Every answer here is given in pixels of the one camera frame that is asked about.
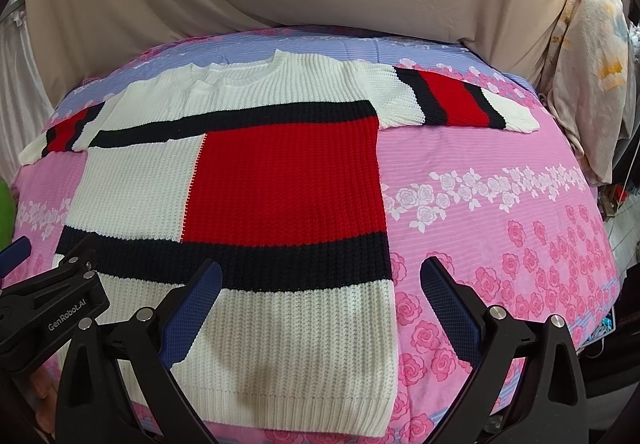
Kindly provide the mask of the red white black knit sweater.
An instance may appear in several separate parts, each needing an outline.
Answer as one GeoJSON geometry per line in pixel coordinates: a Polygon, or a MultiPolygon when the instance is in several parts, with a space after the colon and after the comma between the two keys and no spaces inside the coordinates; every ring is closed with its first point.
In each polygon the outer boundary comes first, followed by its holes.
{"type": "Polygon", "coordinates": [[[378,438],[398,356],[376,145],[408,126],[539,127],[469,82],[278,51],[135,82],[20,160],[86,155],[58,253],[99,238],[107,322],[219,264],[220,293],[176,369],[204,419],[378,438]]]}

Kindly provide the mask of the white satin curtain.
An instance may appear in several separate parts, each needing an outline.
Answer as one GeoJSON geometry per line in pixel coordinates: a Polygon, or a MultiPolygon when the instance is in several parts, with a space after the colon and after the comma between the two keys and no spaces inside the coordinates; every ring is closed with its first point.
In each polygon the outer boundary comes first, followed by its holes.
{"type": "Polygon", "coordinates": [[[18,154],[38,137],[53,106],[32,53],[25,6],[1,20],[0,40],[1,178],[11,183],[20,168],[18,154]]]}

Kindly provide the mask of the pink floral bed sheet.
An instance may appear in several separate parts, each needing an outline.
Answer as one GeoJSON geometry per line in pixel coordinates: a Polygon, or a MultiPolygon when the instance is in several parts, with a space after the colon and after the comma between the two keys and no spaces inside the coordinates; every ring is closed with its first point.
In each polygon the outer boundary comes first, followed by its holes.
{"type": "Polygon", "coordinates": [[[72,91],[53,120],[168,68],[253,62],[277,50],[445,74],[524,104],[539,123],[529,135],[454,128],[390,129],[380,135],[378,157],[399,305],[398,393],[386,442],[424,441],[470,373],[421,295],[424,259],[437,257],[488,305],[503,305],[525,320],[559,314],[576,344],[590,336],[620,292],[593,191],[533,88],[494,70],[468,49],[308,30],[194,39],[153,49],[72,91]]]}

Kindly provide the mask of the floral cream hanging cloth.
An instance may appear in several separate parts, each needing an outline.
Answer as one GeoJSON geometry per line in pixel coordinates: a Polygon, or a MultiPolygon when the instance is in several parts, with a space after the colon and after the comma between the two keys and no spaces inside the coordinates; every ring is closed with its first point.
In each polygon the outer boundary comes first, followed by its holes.
{"type": "Polygon", "coordinates": [[[631,137],[636,85],[621,0],[567,0],[551,35],[538,91],[587,181],[612,182],[616,145],[631,137]]]}

